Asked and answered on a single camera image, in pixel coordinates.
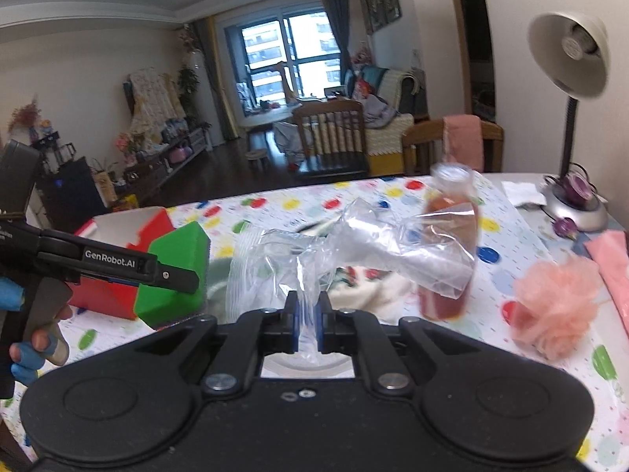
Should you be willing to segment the left hand blue glove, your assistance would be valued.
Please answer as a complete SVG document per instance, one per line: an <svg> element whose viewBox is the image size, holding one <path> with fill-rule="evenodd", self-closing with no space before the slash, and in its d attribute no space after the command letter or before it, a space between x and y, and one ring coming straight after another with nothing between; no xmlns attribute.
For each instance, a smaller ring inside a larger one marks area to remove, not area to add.
<svg viewBox="0 0 629 472"><path fill-rule="evenodd" d="M24 288L1 278L1 397L15 382L29 386L46 362L63 365L69 350L57 324L72 316L72 290L59 280L35 277Z"/></svg>

